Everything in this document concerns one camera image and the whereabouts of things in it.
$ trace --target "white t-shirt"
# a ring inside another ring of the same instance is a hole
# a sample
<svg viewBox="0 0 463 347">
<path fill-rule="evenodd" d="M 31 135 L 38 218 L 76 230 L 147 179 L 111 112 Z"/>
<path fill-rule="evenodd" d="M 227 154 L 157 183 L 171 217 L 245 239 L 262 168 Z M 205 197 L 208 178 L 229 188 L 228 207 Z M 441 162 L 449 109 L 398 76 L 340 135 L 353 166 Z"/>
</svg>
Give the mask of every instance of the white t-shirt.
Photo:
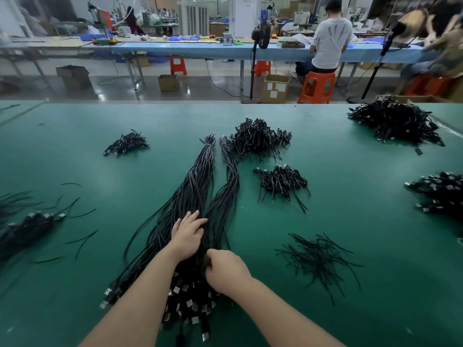
<svg viewBox="0 0 463 347">
<path fill-rule="evenodd" d="M 351 35 L 352 23 L 346 18 L 328 18 L 321 22 L 310 42 L 317 47 L 312 64 L 320 69 L 338 68 L 341 50 Z"/>
</svg>

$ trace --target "shiny floor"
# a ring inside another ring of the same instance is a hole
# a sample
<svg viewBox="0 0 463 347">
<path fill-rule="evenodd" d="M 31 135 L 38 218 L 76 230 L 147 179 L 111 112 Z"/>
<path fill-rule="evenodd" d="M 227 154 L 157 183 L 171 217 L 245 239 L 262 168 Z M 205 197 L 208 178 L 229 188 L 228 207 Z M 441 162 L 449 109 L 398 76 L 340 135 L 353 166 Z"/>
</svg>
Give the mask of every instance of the shiny floor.
<svg viewBox="0 0 463 347">
<path fill-rule="evenodd" d="M 20 89 L 14 93 L 3 93 L 0 99 L 49 99 L 51 102 L 111 102 L 111 101 L 235 101 L 239 102 L 244 95 L 249 96 L 251 78 L 251 63 L 245 61 L 244 90 L 239 89 L 239 61 L 224 62 L 222 60 L 185 60 L 187 76 L 179 75 L 180 90 L 173 93 L 162 93 L 159 90 L 157 78 L 161 74 L 170 73 L 169 63 L 153 63 L 150 67 L 142 68 L 145 84 L 138 85 L 134 92 L 128 68 L 124 63 L 108 60 L 75 60 L 53 59 L 41 60 L 40 66 L 46 75 L 49 86 L 38 75 L 37 69 L 30 62 L 19 63 L 18 67 L 23 76 L 15 75 L 11 65 L 0 62 L 0 74 L 6 81 L 12 82 Z M 56 67 L 66 64 L 81 65 L 88 69 L 93 87 L 84 91 L 66 90 L 62 79 L 56 76 Z M 292 74 L 294 64 L 276 62 L 272 64 L 272 73 Z M 352 85 L 348 83 L 352 65 L 346 65 L 341 78 L 337 81 L 332 103 L 341 103 L 349 96 L 362 95 L 372 70 L 356 70 Z M 380 69 L 373 81 L 367 99 L 374 99 L 376 95 L 394 91 L 398 80 L 398 71 Z M 260 97 L 264 76 L 256 77 L 254 82 L 254 96 Z M 287 103 L 295 103 L 299 97 L 301 85 L 295 78 L 291 78 Z"/>
</svg>

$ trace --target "person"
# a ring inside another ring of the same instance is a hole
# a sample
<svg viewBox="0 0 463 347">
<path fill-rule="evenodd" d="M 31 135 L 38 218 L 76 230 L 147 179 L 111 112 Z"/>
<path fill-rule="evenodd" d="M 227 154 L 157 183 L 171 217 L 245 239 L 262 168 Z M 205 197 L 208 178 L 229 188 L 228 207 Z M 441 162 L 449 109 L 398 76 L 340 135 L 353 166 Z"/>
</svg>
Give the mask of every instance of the person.
<svg viewBox="0 0 463 347">
<path fill-rule="evenodd" d="M 127 15 L 125 16 L 125 24 L 130 28 L 130 32 L 135 35 L 145 35 L 145 32 L 136 23 L 135 12 L 132 6 L 127 7 Z"/>
<path fill-rule="evenodd" d="M 172 228 L 171 241 L 85 337 L 80 347 L 152 347 L 156 343 L 170 282 L 179 262 L 199 248 L 207 219 L 188 212 Z M 214 290 L 239 304 L 272 347 L 343 346 L 321 327 L 252 278 L 246 264 L 230 251 L 210 249 L 205 271 Z"/>
<path fill-rule="evenodd" d="M 341 54 L 345 52 L 352 36 L 352 23 L 341 17 L 342 0 L 328 0 L 325 10 L 328 19 L 318 25 L 309 53 L 315 57 L 296 65 L 296 74 L 304 84 L 309 72 L 333 73 L 338 68 Z"/>
<path fill-rule="evenodd" d="M 437 0 L 426 19 L 428 36 L 425 45 L 450 32 L 456 26 L 462 10 L 462 0 Z"/>
<path fill-rule="evenodd" d="M 453 77 L 463 73 L 463 16 L 458 20 L 454 30 L 423 48 L 423 52 L 441 50 L 440 55 L 430 61 L 408 64 L 401 71 L 401 78 L 395 94 L 401 95 L 409 83 L 418 75 L 428 73 L 433 76 Z"/>
</svg>

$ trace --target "pile of black cables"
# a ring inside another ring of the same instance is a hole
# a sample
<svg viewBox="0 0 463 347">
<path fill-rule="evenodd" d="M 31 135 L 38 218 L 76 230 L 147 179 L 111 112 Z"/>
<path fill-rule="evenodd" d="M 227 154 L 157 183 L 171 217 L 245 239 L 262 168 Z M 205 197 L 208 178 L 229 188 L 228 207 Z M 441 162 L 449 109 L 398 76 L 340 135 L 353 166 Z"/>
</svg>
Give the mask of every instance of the pile of black cables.
<svg viewBox="0 0 463 347">
<path fill-rule="evenodd" d="M 128 251 L 142 228 L 157 216 L 157 221 L 148 235 L 145 248 L 127 265 L 127 268 L 112 282 L 105 292 L 106 298 L 100 307 L 106 309 L 113 305 L 140 276 L 148 263 L 163 249 L 171 239 L 171 230 L 178 218 L 183 218 L 188 211 L 199 210 L 201 216 L 209 219 L 204 227 L 202 244 L 198 252 L 178 264 L 172 278 L 167 306 L 163 317 L 163 328 L 171 328 L 177 319 L 181 320 L 178 345 L 184 344 L 183 325 L 200 323 L 203 340 L 208 339 L 209 324 L 207 315 L 215 306 L 216 292 L 209 286 L 204 276 L 204 258 L 208 248 L 220 248 L 229 210 L 236 202 L 238 192 L 238 168 L 231 158 L 230 146 L 226 139 L 221 139 L 222 157 L 227 163 L 229 177 L 227 184 L 220 189 L 207 208 L 213 188 L 212 171 L 215 167 L 212 147 L 215 137 L 209 135 L 204 140 L 204 147 L 187 173 L 183 183 L 173 196 L 159 210 L 153 213 L 134 233 L 124 252 L 128 262 Z"/>
<path fill-rule="evenodd" d="M 431 201 L 417 203 L 423 212 L 454 216 L 463 220 L 463 176 L 440 172 L 438 175 L 422 176 L 418 181 L 405 183 Z"/>
<path fill-rule="evenodd" d="M 64 217 L 64 214 L 30 213 L 20 224 L 12 223 L 4 227 L 0 231 L 0 266 L 37 243 Z"/>
<path fill-rule="evenodd" d="M 281 193 L 289 202 L 291 202 L 291 194 L 293 194 L 301 209 L 304 213 L 307 213 L 308 208 L 299 199 L 295 190 L 301 189 L 302 192 L 304 192 L 304 189 L 306 189 L 309 196 L 311 196 L 311 194 L 307 187 L 307 180 L 300 175 L 297 169 L 292 170 L 287 164 L 284 166 L 277 164 L 273 171 L 260 168 L 253 169 L 252 171 L 259 174 L 261 178 L 261 189 L 258 202 L 263 202 L 267 192 L 272 194 L 272 200 L 275 200 L 276 194 Z M 265 190 L 265 193 L 261 201 L 262 189 Z"/>
<path fill-rule="evenodd" d="M 116 140 L 112 145 L 109 145 L 108 148 L 103 152 L 103 156 L 107 155 L 110 152 L 116 154 L 124 154 L 128 151 L 133 151 L 141 147 L 149 146 L 146 142 L 146 138 L 141 136 L 141 132 L 137 133 L 135 130 L 131 129 L 132 132 L 127 135 L 120 136 L 119 140 Z"/>
<path fill-rule="evenodd" d="M 288 266 L 295 268 L 296 275 L 301 271 L 303 275 L 312 276 L 312 281 L 306 287 L 312 285 L 317 279 L 320 280 L 323 287 L 330 294 L 331 302 L 334 305 L 334 298 L 329 288 L 331 285 L 336 285 L 343 297 L 345 297 L 339 285 L 339 283 L 344 280 L 336 271 L 336 265 L 341 264 L 348 267 L 352 274 L 354 274 L 358 288 L 362 291 L 360 281 L 351 268 L 351 266 L 362 267 L 362 265 L 346 261 L 341 253 L 345 252 L 352 254 L 353 252 L 335 244 L 326 234 L 323 234 L 323 236 L 316 235 L 317 239 L 315 241 L 305 240 L 296 234 L 289 235 L 296 241 L 297 248 L 289 244 L 284 246 L 284 249 L 277 249 L 275 251 L 277 251 L 277 255 L 280 254 L 285 258 Z"/>
<path fill-rule="evenodd" d="M 400 104 L 394 96 L 377 99 L 368 104 L 350 108 L 349 118 L 374 129 L 374 136 L 378 141 L 405 140 L 414 145 L 424 140 L 444 146 L 442 139 L 436 133 L 438 126 L 429 114 L 417 106 Z"/>
<path fill-rule="evenodd" d="M 263 119 L 252 121 L 246 117 L 235 129 L 236 133 L 230 135 L 229 140 L 237 160 L 243 160 L 246 154 L 253 153 L 259 157 L 259 161 L 266 156 L 273 156 L 276 161 L 276 157 L 281 159 L 279 147 L 287 149 L 292 138 L 286 130 L 278 128 L 275 132 Z"/>
<path fill-rule="evenodd" d="M 0 229 L 5 226 L 6 222 L 18 212 L 27 207 L 36 206 L 43 202 L 32 202 L 30 191 L 19 192 L 14 195 L 7 193 L 0 197 Z"/>
</svg>

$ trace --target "green tabletop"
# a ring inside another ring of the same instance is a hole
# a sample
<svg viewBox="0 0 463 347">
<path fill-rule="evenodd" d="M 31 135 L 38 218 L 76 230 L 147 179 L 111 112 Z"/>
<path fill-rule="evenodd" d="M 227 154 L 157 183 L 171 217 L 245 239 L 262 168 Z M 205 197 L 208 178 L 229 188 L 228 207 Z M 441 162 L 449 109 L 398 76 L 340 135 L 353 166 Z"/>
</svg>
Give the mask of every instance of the green tabletop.
<svg viewBox="0 0 463 347">
<path fill-rule="evenodd" d="M 31 190 L 52 205 L 81 197 L 74 215 L 30 251 L 15 258 L 0 277 L 0 345 L 76 346 L 101 319 L 108 284 L 123 269 L 122 254 L 134 230 L 171 197 L 202 149 L 200 138 L 234 132 L 250 118 L 292 131 L 287 163 L 308 180 L 309 208 L 278 198 L 258 204 L 259 177 L 252 168 L 273 168 L 251 158 L 240 163 L 238 209 L 229 230 L 232 250 L 251 273 L 288 303 L 350 346 L 460 346 L 463 296 L 461 225 L 424 214 L 420 197 L 403 183 L 436 171 L 463 168 L 463 140 L 438 132 L 446 147 L 379 143 L 371 130 L 347 119 L 349 105 L 238 104 L 42 104 L 0 127 L 0 194 Z M 446 109 L 445 104 L 439 107 Z M 150 143 L 144 151 L 104 157 L 108 145 L 133 128 Z M 225 182 L 218 146 L 215 188 Z M 61 186 L 62 183 L 79 183 Z M 21 216 L 12 221 L 20 221 Z M 63 244 L 99 230 L 74 260 L 79 244 Z M 133 255 L 143 247 L 145 229 Z M 332 289 L 336 306 L 320 283 L 296 277 L 275 248 L 288 232 L 306 239 L 325 232 L 354 251 L 359 291 L 340 268 L 346 297 Z M 31 264 L 63 255 L 61 261 Z M 190 327 L 191 346 L 264 346 L 249 317 L 219 302 L 210 315 L 211 339 Z M 160 333 L 159 346 L 174 346 L 177 329 Z"/>
</svg>

